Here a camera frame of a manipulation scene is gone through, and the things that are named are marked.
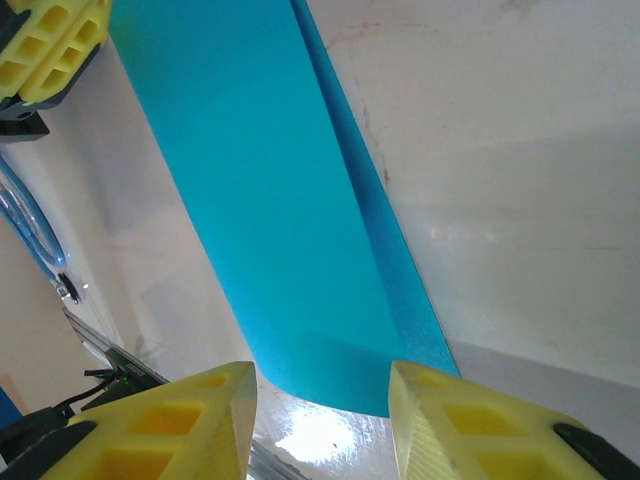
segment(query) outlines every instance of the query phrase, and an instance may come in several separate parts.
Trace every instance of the blue cable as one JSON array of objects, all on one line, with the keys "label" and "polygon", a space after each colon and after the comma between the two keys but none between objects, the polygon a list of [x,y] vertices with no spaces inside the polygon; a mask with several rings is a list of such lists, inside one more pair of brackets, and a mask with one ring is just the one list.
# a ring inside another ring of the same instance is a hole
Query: blue cable
[{"label": "blue cable", "polygon": [[[9,222],[22,243],[34,258],[40,269],[50,280],[55,279],[55,274],[49,269],[47,264],[55,267],[66,266],[66,258],[60,242],[53,232],[47,218],[42,213],[38,203],[33,198],[22,180],[9,167],[5,159],[0,154],[0,173],[2,173],[12,184],[13,193],[8,189],[0,190],[0,212]],[[38,238],[36,232],[32,231],[28,219],[14,199],[17,194],[21,197],[26,209],[29,210],[33,221],[37,224],[48,247],[45,247]]]}]

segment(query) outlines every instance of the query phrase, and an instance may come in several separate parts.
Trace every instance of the wire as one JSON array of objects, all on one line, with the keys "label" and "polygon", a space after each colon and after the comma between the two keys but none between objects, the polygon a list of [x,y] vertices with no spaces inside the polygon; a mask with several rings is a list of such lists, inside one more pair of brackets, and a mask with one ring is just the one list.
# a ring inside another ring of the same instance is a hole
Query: wire
[{"label": "wire", "polygon": [[70,397],[70,398],[67,398],[66,400],[63,400],[62,402],[57,404],[54,408],[62,407],[64,405],[70,405],[72,403],[79,402],[80,400],[84,400],[85,398],[89,398],[91,395],[94,395],[94,394],[98,393],[100,390],[104,390],[105,388],[107,388],[109,385],[111,385],[116,380],[116,378],[117,378],[117,376],[114,373],[109,378],[107,378],[106,380],[103,380],[102,382],[100,382],[95,387],[90,388],[86,392],[79,393],[78,395],[74,395],[73,397]]},{"label": "wire", "polygon": [[99,370],[85,370],[85,377],[95,377],[100,378],[102,380],[106,380],[111,375],[113,375],[113,368],[101,368]]}]

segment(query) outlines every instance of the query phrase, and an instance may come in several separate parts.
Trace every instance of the yellow honeycomb pattern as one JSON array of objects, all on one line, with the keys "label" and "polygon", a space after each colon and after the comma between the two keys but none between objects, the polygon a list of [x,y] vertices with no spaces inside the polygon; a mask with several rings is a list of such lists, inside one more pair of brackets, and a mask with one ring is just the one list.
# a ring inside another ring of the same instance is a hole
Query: yellow honeycomb pattern
[{"label": "yellow honeycomb pattern", "polygon": [[97,424],[44,480],[245,479],[256,415],[251,362],[235,362],[87,410]]},{"label": "yellow honeycomb pattern", "polygon": [[8,0],[31,14],[0,52],[0,100],[27,105],[60,93],[96,45],[108,36],[112,0]]},{"label": "yellow honeycomb pattern", "polygon": [[552,430],[571,417],[409,362],[389,409],[402,480],[602,480]]}]

